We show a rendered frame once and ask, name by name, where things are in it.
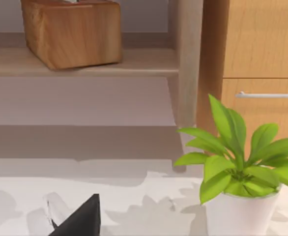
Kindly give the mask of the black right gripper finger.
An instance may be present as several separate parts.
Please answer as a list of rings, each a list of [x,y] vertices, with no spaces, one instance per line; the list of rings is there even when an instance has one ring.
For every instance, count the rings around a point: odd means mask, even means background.
[[[48,236],[100,236],[100,195],[93,194]]]

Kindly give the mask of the green plant in white pot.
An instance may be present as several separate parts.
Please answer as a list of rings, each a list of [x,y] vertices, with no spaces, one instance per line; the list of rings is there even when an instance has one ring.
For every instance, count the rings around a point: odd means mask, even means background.
[[[179,131],[192,137],[194,152],[175,166],[202,165],[199,202],[205,206],[208,236],[265,236],[282,186],[288,187],[288,138],[276,139],[275,123],[259,126],[245,153],[243,117],[209,96],[218,134],[197,127]]]

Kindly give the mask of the pale wooden open shelf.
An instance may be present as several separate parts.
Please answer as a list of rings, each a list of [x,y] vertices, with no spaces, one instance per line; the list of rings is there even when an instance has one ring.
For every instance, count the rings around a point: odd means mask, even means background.
[[[121,62],[51,70],[26,46],[20,0],[0,0],[0,158],[177,159],[176,129],[196,123],[204,0],[167,2],[168,31],[121,33]]]

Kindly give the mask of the wooden tissue box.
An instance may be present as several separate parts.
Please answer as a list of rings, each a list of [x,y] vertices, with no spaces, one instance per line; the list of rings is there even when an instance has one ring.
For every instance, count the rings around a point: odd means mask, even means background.
[[[119,63],[121,9],[111,0],[20,0],[26,46],[49,69]]]

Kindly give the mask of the wooden cupboard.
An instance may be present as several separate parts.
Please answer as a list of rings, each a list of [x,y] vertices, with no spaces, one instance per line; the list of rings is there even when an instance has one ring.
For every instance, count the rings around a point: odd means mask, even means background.
[[[211,133],[216,133],[216,128],[208,95],[222,100],[229,7],[230,0],[204,0],[197,125]]]

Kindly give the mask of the wooden drawer front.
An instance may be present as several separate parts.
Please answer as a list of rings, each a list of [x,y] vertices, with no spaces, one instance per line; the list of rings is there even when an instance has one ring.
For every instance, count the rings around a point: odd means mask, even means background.
[[[239,98],[244,93],[288,94],[288,78],[235,79],[225,78],[222,87],[222,103],[240,113],[247,126],[245,153],[250,154],[253,132],[262,124],[276,123],[279,131],[275,139],[288,138],[288,98]]]

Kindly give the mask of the wooden cupboard door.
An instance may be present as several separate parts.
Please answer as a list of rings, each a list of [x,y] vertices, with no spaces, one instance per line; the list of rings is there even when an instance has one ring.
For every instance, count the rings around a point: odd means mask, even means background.
[[[230,0],[224,76],[288,78],[288,0]]]

